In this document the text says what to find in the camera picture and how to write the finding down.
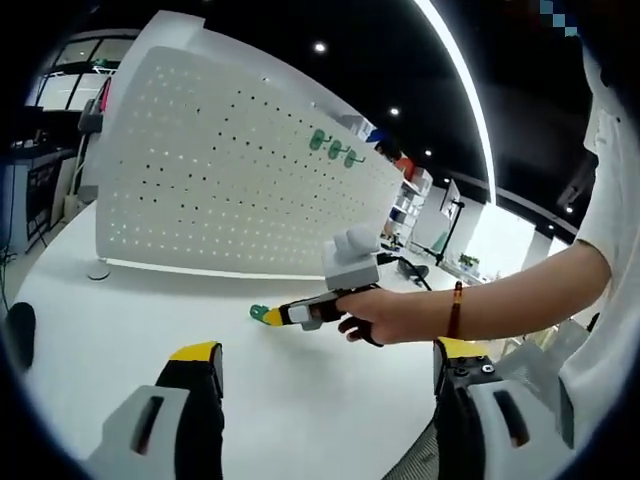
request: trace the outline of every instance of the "bracelet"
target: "bracelet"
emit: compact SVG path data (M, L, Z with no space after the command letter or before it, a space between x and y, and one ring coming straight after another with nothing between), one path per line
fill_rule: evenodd
M453 305L451 306L451 316L449 317L448 338L458 338L460 327L460 303L462 301L462 282L456 282L453 290Z

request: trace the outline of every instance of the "ceiling light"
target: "ceiling light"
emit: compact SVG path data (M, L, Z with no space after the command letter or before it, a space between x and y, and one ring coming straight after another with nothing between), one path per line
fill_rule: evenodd
M471 104L471 110L473 110L473 116L476 119L476 124L478 126L478 134L480 135L480 143L482 144L482 150L484 153L484 161L487 169L487 183L489 184L489 201L491 203L496 203L496 179L495 173L493 169L493 156L491 154L491 145L489 143L489 131L487 130L487 123L484 119L484 115L482 114L482 107L480 106L480 99L478 98L478 92L476 92L476 87L473 84L473 80L471 79L471 74L469 73L469 68L467 64L464 62L464 58L462 57L462 53L460 53L460 49L458 45L456 45L451 32L447 28L447 25L444 23L444 20L432 5L429 0L413 0L418 7L422 10L422 13L427 17L429 23L433 27L433 29L440 37L440 41L447 49L447 53L451 57L451 61L453 65L456 67L456 71L460 76L460 80L462 81L462 85L464 86L465 91L467 92L467 97L469 97L469 103Z

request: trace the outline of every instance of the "black ceiling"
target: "black ceiling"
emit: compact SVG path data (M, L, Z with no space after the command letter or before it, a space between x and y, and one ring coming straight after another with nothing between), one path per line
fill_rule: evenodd
M205 16L206 28L289 63L343 98L441 182L488 198L479 136L462 84L413 0L104 1L79 30L142 28L159 9ZM546 228L533 202L573 225L588 203L595 161L582 146L591 96L581 45L529 0L435 0L474 78L491 139L499 205ZM313 52L316 41L328 45ZM389 108L400 108L398 117ZM433 152L431 157L425 149ZM565 211L572 188L584 193ZM556 228L555 233L562 233Z

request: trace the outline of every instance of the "white pegboard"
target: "white pegboard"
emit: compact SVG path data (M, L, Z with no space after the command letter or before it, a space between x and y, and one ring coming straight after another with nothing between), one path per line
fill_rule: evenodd
M372 146L237 67L151 49L101 148L100 257L249 274L322 275L322 243L382 227L400 172ZM312 150L321 129L347 153Z

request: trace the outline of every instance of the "human hand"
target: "human hand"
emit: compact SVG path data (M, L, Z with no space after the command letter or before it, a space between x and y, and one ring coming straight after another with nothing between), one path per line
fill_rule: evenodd
M376 343L391 344L424 340L424 323L414 315L404 315L404 295L381 288L347 295L336 301L336 308L349 313L352 318L343 320L338 326L347 340L361 340L355 319L371 322L371 337Z

